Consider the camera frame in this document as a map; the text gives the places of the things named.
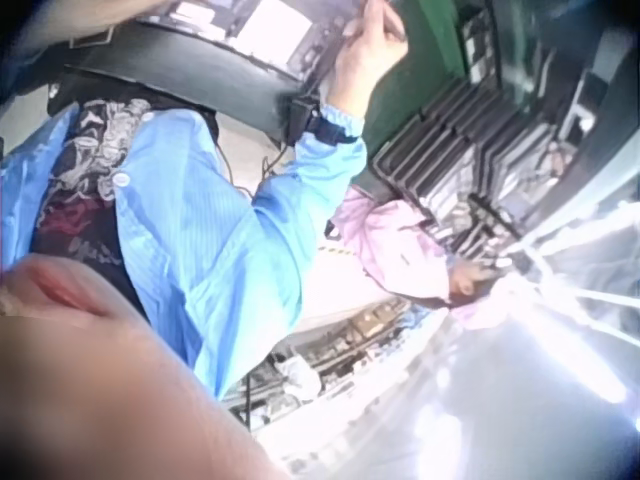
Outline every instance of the white button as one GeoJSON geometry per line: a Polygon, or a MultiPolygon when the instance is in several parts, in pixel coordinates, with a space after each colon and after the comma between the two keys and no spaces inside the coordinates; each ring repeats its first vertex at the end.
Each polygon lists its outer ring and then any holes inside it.
{"type": "Polygon", "coordinates": [[[117,187],[126,187],[130,181],[129,175],[123,172],[118,172],[113,176],[113,184],[117,187]]]}

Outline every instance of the black wristband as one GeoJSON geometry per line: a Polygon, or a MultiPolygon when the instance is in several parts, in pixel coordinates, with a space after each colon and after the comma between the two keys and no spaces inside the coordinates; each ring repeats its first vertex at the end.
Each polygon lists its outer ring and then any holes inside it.
{"type": "Polygon", "coordinates": [[[347,136],[344,127],[331,123],[318,112],[314,112],[311,115],[305,131],[313,133],[319,142],[333,147],[339,143],[355,143],[358,141],[358,137],[347,136]]]}

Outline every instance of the black t-shirt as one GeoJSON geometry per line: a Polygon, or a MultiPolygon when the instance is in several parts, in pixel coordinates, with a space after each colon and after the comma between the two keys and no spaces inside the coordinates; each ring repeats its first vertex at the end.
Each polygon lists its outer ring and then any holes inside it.
{"type": "Polygon", "coordinates": [[[93,268],[145,317],[122,257],[113,177],[149,109],[139,99],[83,105],[51,171],[31,242],[34,253],[93,268]]]}

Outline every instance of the pink jacket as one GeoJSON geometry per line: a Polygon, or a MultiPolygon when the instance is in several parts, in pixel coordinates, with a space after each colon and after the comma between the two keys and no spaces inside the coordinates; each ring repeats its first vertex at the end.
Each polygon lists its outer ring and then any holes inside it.
{"type": "Polygon", "coordinates": [[[418,226],[424,216],[404,200],[378,205],[351,187],[332,218],[345,246],[391,293],[447,299],[447,257],[418,226]]]}

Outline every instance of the blue jacket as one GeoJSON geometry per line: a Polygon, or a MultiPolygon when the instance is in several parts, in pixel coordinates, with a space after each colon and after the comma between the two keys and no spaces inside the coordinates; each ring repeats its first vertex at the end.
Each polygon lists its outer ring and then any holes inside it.
{"type": "MultiPolygon", "coordinates": [[[[3,269],[29,253],[77,113],[71,106],[49,120],[2,164],[3,269]]],[[[347,135],[362,134],[361,121],[326,106],[323,114],[347,135]]],[[[317,240],[364,168],[366,148],[361,139],[332,147],[306,133],[296,160],[249,203],[223,177],[199,114],[149,117],[119,169],[129,179],[115,202],[124,263],[154,330],[220,398],[299,319],[317,240]]]]}

